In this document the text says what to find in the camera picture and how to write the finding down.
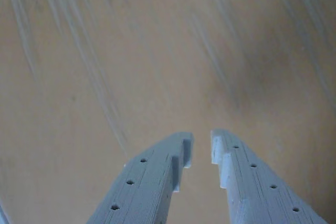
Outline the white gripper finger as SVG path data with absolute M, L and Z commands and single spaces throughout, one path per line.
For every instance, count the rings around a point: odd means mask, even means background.
M 166 223 L 182 171 L 192 162 L 194 136 L 176 132 L 131 159 L 88 223 Z
M 211 141 L 231 223 L 325 223 L 236 135 L 215 129 Z

